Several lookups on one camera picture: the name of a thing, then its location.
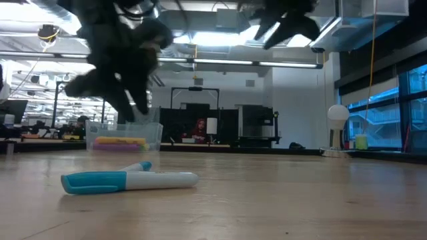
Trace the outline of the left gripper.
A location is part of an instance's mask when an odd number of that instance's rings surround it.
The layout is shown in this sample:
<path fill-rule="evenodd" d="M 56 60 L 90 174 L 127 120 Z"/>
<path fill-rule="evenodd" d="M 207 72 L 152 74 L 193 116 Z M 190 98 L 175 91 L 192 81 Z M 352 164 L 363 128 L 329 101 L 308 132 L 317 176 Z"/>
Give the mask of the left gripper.
<path fill-rule="evenodd" d="M 147 115 L 149 75 L 158 66 L 157 53 L 173 42 L 173 33 L 162 22 L 146 19 L 129 30 L 129 43 L 93 50 L 92 69 L 77 76 L 65 87 L 70 97 L 105 97 L 105 100 L 129 122 L 134 122 L 129 93 L 138 110 Z"/>

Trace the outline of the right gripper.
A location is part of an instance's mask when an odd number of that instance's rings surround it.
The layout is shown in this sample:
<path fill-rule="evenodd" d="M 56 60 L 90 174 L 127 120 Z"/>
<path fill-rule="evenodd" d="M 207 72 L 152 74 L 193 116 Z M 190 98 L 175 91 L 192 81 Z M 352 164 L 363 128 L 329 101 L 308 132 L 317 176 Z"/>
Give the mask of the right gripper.
<path fill-rule="evenodd" d="M 264 49 L 268 50 L 295 35 L 316 40 L 320 28 L 304 15 L 313 12 L 318 4 L 319 0 L 239 0 L 237 10 L 252 11 L 250 19 L 260 20 L 255 40 L 264 37 Z M 287 16 L 287 13 L 300 15 Z"/>

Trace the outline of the yellow highlighter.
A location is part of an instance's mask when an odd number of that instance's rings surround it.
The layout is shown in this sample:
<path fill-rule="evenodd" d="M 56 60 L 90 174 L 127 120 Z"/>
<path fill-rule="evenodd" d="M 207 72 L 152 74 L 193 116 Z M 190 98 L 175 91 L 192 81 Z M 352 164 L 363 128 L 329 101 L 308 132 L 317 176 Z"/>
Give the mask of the yellow highlighter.
<path fill-rule="evenodd" d="M 97 137 L 95 142 L 98 144 L 126 144 L 126 145 L 145 145 L 145 138 L 137 137 Z"/>

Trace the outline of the clear plastic bin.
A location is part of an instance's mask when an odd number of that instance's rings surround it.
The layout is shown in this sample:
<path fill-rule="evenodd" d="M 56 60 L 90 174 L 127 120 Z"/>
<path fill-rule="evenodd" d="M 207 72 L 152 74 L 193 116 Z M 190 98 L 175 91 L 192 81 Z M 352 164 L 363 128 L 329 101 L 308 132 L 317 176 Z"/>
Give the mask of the clear plastic bin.
<path fill-rule="evenodd" d="M 125 122 L 108 125 L 107 123 L 96 123 L 86 121 L 86 145 L 88 151 L 96 151 L 92 146 L 97 137 L 137 137 L 145 138 L 149 144 L 149 151 L 159 151 L 163 125 L 160 123 L 160 107 L 149 108 L 149 113 L 143 115 L 136 106 L 132 107 L 135 116 L 134 122 Z M 124 152 L 148 152 L 148 151 L 124 151 Z"/>

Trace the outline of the purple highlighter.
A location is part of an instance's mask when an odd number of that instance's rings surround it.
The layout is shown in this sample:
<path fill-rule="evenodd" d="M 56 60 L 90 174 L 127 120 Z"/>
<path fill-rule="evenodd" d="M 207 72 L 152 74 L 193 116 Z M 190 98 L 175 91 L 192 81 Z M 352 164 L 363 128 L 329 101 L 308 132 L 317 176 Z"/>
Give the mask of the purple highlighter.
<path fill-rule="evenodd" d="M 93 150 L 97 151 L 141 151 L 140 145 L 134 144 L 98 144 L 94 143 Z"/>

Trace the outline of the person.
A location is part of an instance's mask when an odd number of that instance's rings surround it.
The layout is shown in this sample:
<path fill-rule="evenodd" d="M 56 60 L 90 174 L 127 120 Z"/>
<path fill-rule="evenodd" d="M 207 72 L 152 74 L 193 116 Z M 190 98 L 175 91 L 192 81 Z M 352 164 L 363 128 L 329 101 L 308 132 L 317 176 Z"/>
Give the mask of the person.
<path fill-rule="evenodd" d="M 83 141 L 85 139 L 85 136 L 86 136 L 85 124 L 86 124 L 86 121 L 88 120 L 89 120 L 89 117 L 85 115 L 81 115 L 80 117 L 78 117 L 76 126 L 72 131 L 72 135 L 78 136 L 78 139 L 80 141 Z"/>
<path fill-rule="evenodd" d="M 181 137 L 191 138 L 194 140 L 194 143 L 197 143 L 197 144 L 206 143 L 207 142 L 206 120 L 198 119 L 196 122 L 196 126 L 189 133 L 183 133 Z"/>

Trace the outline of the long ceiling light strip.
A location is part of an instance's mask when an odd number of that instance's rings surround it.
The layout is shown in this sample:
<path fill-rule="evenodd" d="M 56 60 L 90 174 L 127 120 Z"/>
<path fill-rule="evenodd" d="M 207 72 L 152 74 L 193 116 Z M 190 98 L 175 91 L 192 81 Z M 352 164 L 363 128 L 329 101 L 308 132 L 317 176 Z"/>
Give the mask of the long ceiling light strip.
<path fill-rule="evenodd" d="M 72 63 L 92 63 L 94 54 L 73 54 L 73 53 L 44 53 L 44 52 L 25 52 L 25 51 L 0 51 L 0 59 L 7 60 L 30 60 L 37 59 L 42 61 L 72 62 Z M 159 63 L 189 63 L 189 64 L 210 64 L 210 65 L 242 65 L 255 67 L 281 67 L 296 69 L 321 69 L 324 65 L 321 63 L 298 63 L 298 62 L 279 62 L 279 61 L 247 61 L 231 59 L 201 59 L 201 58 L 183 58 L 183 57 L 158 57 Z"/>

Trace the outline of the light blue cap pen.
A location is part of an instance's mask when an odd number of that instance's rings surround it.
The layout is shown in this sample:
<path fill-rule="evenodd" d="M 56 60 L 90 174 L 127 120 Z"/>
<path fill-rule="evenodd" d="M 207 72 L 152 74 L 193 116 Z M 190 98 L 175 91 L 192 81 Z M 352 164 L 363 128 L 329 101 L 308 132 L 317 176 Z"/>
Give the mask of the light blue cap pen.
<path fill-rule="evenodd" d="M 142 161 L 135 163 L 128 167 L 121 169 L 121 171 L 151 171 L 152 163 L 149 161 Z"/>
<path fill-rule="evenodd" d="M 199 177 L 194 173 L 151 171 L 92 171 L 61 176 L 65 192 L 72 195 L 190 188 L 198 181 Z"/>

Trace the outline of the white cylinder roll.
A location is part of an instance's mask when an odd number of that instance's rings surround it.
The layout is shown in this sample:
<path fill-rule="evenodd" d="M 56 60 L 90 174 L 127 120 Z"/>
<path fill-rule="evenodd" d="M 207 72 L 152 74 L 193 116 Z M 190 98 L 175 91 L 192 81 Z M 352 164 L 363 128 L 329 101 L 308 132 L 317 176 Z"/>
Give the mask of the white cylinder roll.
<path fill-rule="evenodd" d="M 216 135 L 218 132 L 218 119 L 209 117 L 206 121 L 206 133 L 208 135 Z"/>

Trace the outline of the black machine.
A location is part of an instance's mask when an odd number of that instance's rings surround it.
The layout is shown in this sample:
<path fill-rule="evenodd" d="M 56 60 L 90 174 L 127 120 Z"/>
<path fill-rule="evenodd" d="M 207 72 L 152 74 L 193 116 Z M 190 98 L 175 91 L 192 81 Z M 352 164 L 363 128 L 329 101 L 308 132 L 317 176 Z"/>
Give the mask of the black machine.
<path fill-rule="evenodd" d="M 242 148 L 272 148 L 281 137 L 278 131 L 279 112 L 262 105 L 242 105 L 242 130 L 238 145 Z"/>

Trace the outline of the light bulb on silver base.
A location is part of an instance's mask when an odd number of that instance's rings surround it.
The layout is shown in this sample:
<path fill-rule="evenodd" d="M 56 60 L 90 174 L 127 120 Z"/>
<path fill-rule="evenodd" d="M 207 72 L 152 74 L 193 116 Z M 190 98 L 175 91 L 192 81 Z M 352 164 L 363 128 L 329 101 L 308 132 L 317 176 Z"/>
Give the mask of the light bulb on silver base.
<path fill-rule="evenodd" d="M 350 151 L 344 149 L 344 127 L 350 112 L 343 105 L 333 105 L 328 109 L 328 146 L 322 147 L 323 157 L 351 158 Z"/>

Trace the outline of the black monitor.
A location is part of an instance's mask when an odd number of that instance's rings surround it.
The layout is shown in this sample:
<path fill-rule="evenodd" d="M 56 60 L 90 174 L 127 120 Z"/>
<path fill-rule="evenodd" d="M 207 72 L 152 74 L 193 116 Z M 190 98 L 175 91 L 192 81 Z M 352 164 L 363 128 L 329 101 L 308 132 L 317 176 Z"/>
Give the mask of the black monitor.
<path fill-rule="evenodd" d="M 27 104 L 28 100 L 6 100 L 0 103 L 0 123 L 4 123 L 9 115 L 13 115 L 13 123 L 20 124 Z"/>

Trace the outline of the green cup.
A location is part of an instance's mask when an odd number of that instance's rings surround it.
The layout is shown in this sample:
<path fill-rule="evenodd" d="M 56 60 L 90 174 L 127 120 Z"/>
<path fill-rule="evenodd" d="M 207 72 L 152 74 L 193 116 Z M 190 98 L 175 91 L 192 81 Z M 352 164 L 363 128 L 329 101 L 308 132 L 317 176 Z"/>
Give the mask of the green cup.
<path fill-rule="evenodd" d="M 355 136 L 355 148 L 357 150 L 367 150 L 368 149 L 368 137 L 365 134 L 358 134 Z"/>

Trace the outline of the silver air duct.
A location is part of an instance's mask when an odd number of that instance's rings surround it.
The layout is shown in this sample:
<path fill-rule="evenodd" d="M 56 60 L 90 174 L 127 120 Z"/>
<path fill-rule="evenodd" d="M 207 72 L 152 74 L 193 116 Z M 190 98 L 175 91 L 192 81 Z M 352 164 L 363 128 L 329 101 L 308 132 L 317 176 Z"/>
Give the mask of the silver air duct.
<path fill-rule="evenodd" d="M 332 44 L 337 43 L 338 47 L 343 47 L 343 42 L 351 35 L 367 30 L 376 21 L 380 23 L 381 33 L 393 28 L 397 22 L 409 16 L 409 6 L 413 2 L 414 0 L 319 0 L 314 11 L 304 16 L 318 24 L 320 36 L 311 41 L 303 35 L 295 35 L 276 46 L 286 44 L 287 47 L 324 49 L 332 48 Z M 255 21 L 259 28 L 260 20 L 250 19 L 252 11 L 242 12 L 247 13 L 249 20 Z"/>

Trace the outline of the black gantry frame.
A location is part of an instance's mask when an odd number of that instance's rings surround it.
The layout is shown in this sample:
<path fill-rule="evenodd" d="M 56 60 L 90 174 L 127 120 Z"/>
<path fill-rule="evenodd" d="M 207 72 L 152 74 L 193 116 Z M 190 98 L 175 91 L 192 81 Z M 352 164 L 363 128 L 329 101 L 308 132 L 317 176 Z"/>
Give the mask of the black gantry frame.
<path fill-rule="evenodd" d="M 174 95 L 173 92 L 175 90 L 186 90 L 186 91 L 215 91 L 217 93 L 216 97 L 216 105 L 217 109 L 220 109 L 220 89 L 218 88 L 203 88 L 203 87 L 172 87 L 170 91 L 170 104 L 169 108 L 173 109 L 173 99 Z"/>
<path fill-rule="evenodd" d="M 60 86 L 60 84 L 66 84 L 66 83 L 69 83 L 69 82 L 68 81 L 56 81 L 51 128 L 54 128 L 55 121 L 56 121 L 57 103 L 58 103 L 58 96 L 59 96 L 59 86 Z M 102 98 L 101 120 L 100 120 L 101 123 L 105 122 L 105 105 L 106 105 L 106 100 L 105 100 L 105 98 Z"/>

